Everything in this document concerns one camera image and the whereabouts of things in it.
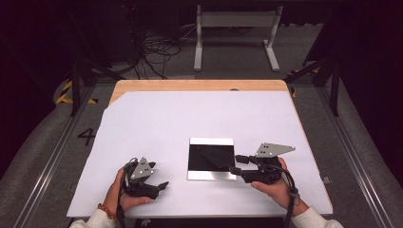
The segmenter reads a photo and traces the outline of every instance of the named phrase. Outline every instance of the white sleeve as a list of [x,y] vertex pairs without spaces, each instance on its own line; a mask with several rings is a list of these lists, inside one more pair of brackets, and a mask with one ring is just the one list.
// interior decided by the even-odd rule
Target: white sleeve
[[321,216],[315,207],[311,206],[299,216],[291,218],[297,228],[342,228],[343,226],[336,220],[326,220]]
[[114,228],[115,223],[112,219],[107,218],[105,211],[96,209],[87,222],[76,220],[70,228]]

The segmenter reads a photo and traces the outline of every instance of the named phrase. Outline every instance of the metal frame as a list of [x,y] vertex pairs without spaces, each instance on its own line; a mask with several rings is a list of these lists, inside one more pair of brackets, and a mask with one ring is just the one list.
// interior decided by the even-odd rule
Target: metal frame
[[359,187],[361,188],[361,191],[365,197],[365,199],[368,202],[368,205],[371,208],[371,211],[374,214],[374,218],[378,224],[379,227],[394,227],[391,219],[388,216],[388,213],[386,212],[385,208],[382,205],[382,202],[377,195],[373,181],[371,180],[370,176],[367,174],[367,171],[365,170],[364,166],[361,163],[361,160],[357,153],[355,152],[355,149],[353,147],[352,142],[350,141],[349,136],[347,135],[346,130],[343,127],[343,123],[341,120],[334,115],[333,109],[328,105],[329,103],[329,96],[323,87],[317,88],[317,95],[322,101],[323,106],[326,109],[326,112],[328,116],[332,120],[333,127],[335,128],[338,137],[341,139],[343,145],[344,145],[344,155],[346,156],[346,159],[350,166],[352,167],[352,170],[355,174],[355,178],[358,182]]
[[197,44],[195,53],[195,71],[202,70],[202,28],[203,27],[269,27],[270,37],[263,40],[267,57],[273,71],[279,71],[278,61],[273,51],[273,42],[278,29],[282,7],[277,11],[202,11],[198,5],[197,11]]
[[62,136],[59,139],[59,142],[56,144],[52,154],[50,155],[48,163],[42,171],[41,176],[38,178],[38,181],[35,183],[29,199],[27,200],[23,210],[18,216],[18,219],[15,221],[13,226],[14,228],[29,227],[29,222],[32,219],[42,197],[47,191],[48,185],[50,184],[50,181],[54,173],[56,172],[56,168],[63,157],[68,139],[74,129],[74,126],[78,123],[78,120],[80,120],[81,114],[86,107],[86,101],[88,101],[88,99],[90,98],[93,90],[94,87],[85,88],[81,100],[81,104],[83,105],[79,106],[79,109],[75,113],[76,115],[70,117],[70,119],[68,120],[67,125],[63,130]]

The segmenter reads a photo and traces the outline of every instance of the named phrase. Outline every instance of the printed number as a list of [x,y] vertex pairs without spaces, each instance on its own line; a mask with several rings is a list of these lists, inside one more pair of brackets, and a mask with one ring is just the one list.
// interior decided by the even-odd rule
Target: printed number
[[89,145],[89,141],[91,138],[95,138],[95,135],[92,135],[92,132],[94,132],[94,129],[89,128],[85,132],[81,133],[80,135],[77,136],[77,138],[85,138],[86,139],[86,146]]

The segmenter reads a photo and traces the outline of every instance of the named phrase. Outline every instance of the white paper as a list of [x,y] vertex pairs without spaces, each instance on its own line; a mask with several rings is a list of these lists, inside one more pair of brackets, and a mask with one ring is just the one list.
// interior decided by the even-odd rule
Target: white paper
[[[103,202],[117,171],[130,159],[155,162],[146,183],[169,181],[156,200],[127,218],[283,216],[269,197],[237,181],[187,180],[189,139],[233,139],[236,155],[254,155],[261,143],[290,145],[281,155],[299,193],[321,214],[333,208],[287,91],[127,92],[104,113],[67,216],[89,217]],[[256,169],[254,164],[240,164]]]

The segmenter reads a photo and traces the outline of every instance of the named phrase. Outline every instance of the hand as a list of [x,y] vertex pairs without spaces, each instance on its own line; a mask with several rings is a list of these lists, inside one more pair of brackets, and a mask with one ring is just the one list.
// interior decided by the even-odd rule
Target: hand
[[[278,160],[281,163],[281,167],[288,171],[284,159],[278,158]],[[253,181],[251,186],[258,189],[260,192],[267,194],[282,208],[288,209],[290,203],[290,189],[283,178],[272,184]],[[293,216],[305,212],[308,208],[308,205],[302,199],[295,199]]]
[[[110,185],[109,190],[106,193],[106,197],[104,200],[104,207],[106,207],[110,213],[116,216],[116,208],[118,207],[118,196],[119,196],[119,189],[121,187],[121,179],[124,175],[124,169],[120,169],[118,174],[116,175],[115,181]],[[128,194],[123,194],[121,196],[121,205],[126,212],[128,209],[143,205],[146,203],[151,202],[151,199],[148,197],[139,197],[133,198],[130,197]]]

